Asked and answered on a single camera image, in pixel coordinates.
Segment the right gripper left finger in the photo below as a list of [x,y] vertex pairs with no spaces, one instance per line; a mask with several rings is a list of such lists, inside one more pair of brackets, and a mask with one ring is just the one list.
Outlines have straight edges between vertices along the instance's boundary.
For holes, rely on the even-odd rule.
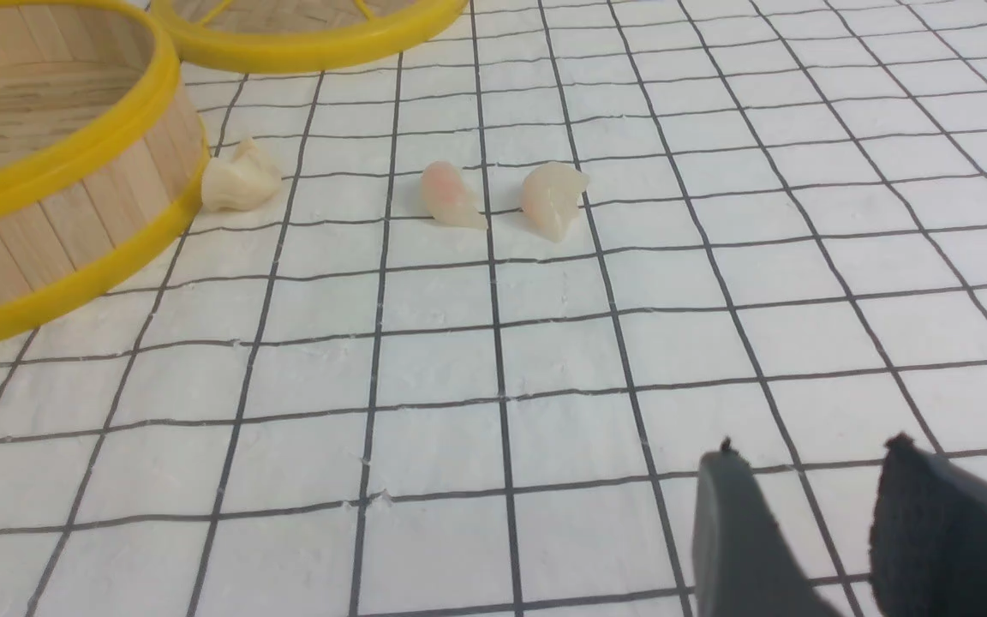
[[692,567],[700,616],[838,614],[808,582],[728,438],[698,461]]

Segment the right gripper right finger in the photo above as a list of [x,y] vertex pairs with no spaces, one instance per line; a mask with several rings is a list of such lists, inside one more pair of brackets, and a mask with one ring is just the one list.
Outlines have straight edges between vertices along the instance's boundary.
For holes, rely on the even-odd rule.
[[897,434],[886,444],[870,586],[885,616],[987,616],[987,481]]

